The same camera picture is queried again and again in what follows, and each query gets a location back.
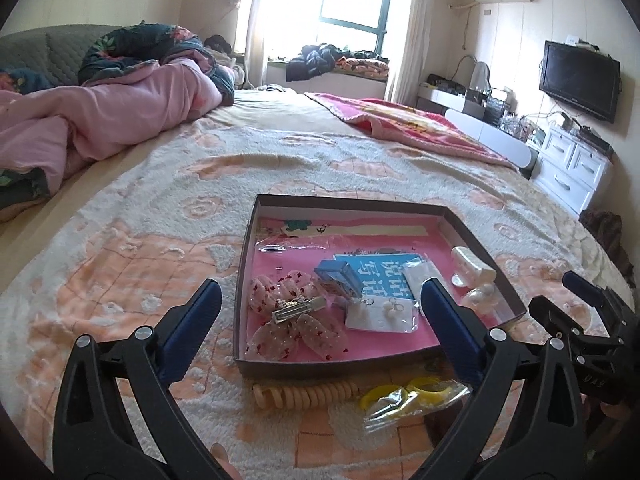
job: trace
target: orange coil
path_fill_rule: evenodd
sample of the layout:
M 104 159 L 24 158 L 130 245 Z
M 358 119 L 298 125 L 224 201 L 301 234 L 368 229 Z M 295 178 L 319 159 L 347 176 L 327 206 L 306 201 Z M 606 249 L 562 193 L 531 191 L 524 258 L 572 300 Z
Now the orange coil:
M 258 407 L 279 410 L 306 410 L 344 402 L 358 395 L 358 387 L 351 381 L 316 384 L 315 386 L 260 386 L 253 387 Z

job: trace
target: bed sheet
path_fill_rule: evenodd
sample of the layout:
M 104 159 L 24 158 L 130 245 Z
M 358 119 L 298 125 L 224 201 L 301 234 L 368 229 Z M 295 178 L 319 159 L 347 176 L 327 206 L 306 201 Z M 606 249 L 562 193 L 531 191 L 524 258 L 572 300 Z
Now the bed sheet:
M 50 463 L 55 400 L 76 336 L 108 340 L 153 325 L 209 276 L 223 289 L 223 309 L 172 393 L 204 443 L 227 447 L 246 480 L 409 478 L 425 459 L 431 446 L 420 420 L 365 436 L 351 403 L 283 414 L 252 402 L 231 357 L 231 325 L 242 236 L 258 193 L 447 205 L 525 304 L 545 294 L 588 333 L 603 334 L 593 309 L 562 288 L 562 273 L 573 269 L 632 305 L 591 235 L 515 171 L 370 139 L 300 94 L 241 91 L 233 107 L 93 165 L 2 227 L 0 400 L 43 459 Z M 527 316 L 511 335 L 546 339 Z M 516 385 L 487 453 L 517 394 Z M 126 390 L 125 402 L 148 442 Z

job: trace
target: television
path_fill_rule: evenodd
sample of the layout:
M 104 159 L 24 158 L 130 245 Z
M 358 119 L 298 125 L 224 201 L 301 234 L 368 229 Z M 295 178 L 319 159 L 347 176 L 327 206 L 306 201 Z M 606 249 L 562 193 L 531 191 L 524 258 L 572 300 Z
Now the television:
M 616 119 L 620 63 L 577 46 L 547 41 L 540 90 L 601 121 Z

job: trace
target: white curtain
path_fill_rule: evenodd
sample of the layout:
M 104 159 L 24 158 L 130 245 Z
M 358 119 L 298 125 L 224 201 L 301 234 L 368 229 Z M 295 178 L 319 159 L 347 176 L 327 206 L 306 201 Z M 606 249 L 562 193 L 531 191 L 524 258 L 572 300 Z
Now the white curtain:
M 435 0 L 392 0 L 387 40 L 389 78 L 385 99 L 415 106 L 418 85 L 429 49 Z
M 249 88 L 264 84 L 267 72 L 267 50 L 264 38 L 265 6 L 262 0 L 241 0 L 236 28 L 237 52 L 244 52 L 244 70 Z

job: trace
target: brown blanket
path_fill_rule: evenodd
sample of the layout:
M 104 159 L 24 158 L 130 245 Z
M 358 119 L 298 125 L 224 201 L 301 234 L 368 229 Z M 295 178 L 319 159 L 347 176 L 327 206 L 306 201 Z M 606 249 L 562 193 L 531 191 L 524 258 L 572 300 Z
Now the brown blanket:
M 622 218 L 620 215 L 610 211 L 585 209 L 580 213 L 580 223 L 606 251 L 607 256 L 622 273 L 629 287 L 636 288 L 634 266 L 620 245 L 620 238 L 622 238 Z

